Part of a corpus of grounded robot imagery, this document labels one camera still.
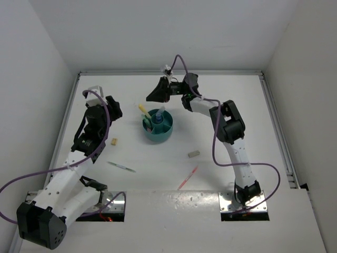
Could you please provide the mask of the blue highlighter marker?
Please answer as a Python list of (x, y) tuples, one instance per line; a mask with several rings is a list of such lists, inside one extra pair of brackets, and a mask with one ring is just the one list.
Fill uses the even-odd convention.
[(162, 106), (162, 107), (160, 107), (159, 108), (159, 110), (157, 111), (157, 113), (156, 113), (156, 115), (159, 115), (159, 116), (161, 116), (162, 115), (162, 113), (165, 111), (165, 107), (164, 106)]

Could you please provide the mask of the yellow highlighter marker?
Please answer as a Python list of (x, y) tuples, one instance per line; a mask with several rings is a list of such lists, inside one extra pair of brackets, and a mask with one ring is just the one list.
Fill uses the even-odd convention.
[(151, 119), (151, 115), (148, 113), (148, 111), (146, 110), (146, 108), (142, 105), (139, 104), (138, 108), (144, 113), (144, 115), (150, 120)]

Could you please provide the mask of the tan eraser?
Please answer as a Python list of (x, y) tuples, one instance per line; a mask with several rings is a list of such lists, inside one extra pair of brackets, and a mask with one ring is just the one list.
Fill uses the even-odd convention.
[(117, 145), (118, 139), (117, 138), (113, 138), (111, 141), (111, 145)]

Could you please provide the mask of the green correction tape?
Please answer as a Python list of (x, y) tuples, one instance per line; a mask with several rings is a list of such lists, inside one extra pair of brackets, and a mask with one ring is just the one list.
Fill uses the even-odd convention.
[(148, 119), (148, 117), (145, 114), (142, 114), (141, 117), (142, 117), (142, 119), (143, 119), (143, 121), (146, 125), (146, 128), (151, 129), (152, 125), (151, 125), (151, 121)]

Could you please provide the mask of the grey eraser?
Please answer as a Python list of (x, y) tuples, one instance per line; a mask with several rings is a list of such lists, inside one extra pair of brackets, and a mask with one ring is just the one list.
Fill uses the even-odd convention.
[(189, 158), (193, 158), (193, 157), (200, 155), (200, 152), (199, 150), (195, 150), (195, 151), (189, 152), (187, 155)]

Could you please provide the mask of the blue cap spray bottle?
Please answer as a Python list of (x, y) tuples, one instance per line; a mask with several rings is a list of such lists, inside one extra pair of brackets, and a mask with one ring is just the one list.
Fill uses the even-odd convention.
[(155, 123), (160, 124), (163, 121), (162, 115), (160, 113), (157, 113), (155, 115)]

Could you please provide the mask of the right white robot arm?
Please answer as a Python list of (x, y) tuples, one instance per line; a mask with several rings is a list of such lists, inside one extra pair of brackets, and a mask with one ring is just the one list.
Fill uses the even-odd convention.
[(261, 193), (245, 151), (244, 121), (234, 101), (220, 103), (218, 100), (203, 98), (198, 92), (198, 78), (197, 74), (188, 73), (183, 81), (172, 82), (168, 76), (163, 76), (146, 101), (167, 103), (171, 96), (180, 95), (186, 110), (211, 119), (215, 139), (224, 144), (231, 159), (235, 175), (234, 195), (237, 202), (244, 206)]

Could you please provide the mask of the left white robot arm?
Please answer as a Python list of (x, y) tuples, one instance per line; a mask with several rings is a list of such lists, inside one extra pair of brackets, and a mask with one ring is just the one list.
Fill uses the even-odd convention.
[(122, 117), (120, 104), (107, 96), (86, 95), (86, 111), (65, 169), (56, 172), (48, 185), (16, 212), (19, 236), (48, 249), (57, 248), (68, 227), (88, 208), (101, 201), (107, 186), (85, 177), (103, 149), (111, 123)]

